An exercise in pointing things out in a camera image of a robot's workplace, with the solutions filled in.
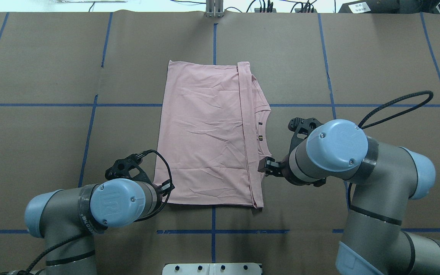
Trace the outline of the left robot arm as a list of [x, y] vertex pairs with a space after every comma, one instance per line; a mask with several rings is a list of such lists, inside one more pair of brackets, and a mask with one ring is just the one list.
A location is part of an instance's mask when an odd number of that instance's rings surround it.
[[[157, 154], [168, 177], [153, 184], [140, 164]], [[174, 189], [166, 159], [150, 149], [116, 160], [105, 171], [105, 182], [40, 194], [28, 203], [28, 233], [45, 242], [45, 250], [22, 270], [6, 275], [96, 275], [94, 236], [108, 228], [129, 226], [156, 216]]]

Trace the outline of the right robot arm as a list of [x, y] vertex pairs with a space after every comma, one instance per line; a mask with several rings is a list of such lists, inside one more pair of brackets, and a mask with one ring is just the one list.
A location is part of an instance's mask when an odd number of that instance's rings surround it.
[[424, 198], [435, 167], [424, 155], [367, 136], [349, 120], [291, 120], [288, 155], [258, 171], [296, 186], [333, 176], [356, 185], [336, 268], [341, 275], [440, 275], [440, 240], [401, 229], [409, 200]]

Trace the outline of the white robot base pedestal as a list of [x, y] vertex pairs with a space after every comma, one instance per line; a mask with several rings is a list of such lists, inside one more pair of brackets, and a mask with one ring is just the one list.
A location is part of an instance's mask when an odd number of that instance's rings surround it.
[[177, 263], [167, 264], [163, 275], [263, 275], [262, 264], [246, 263]]

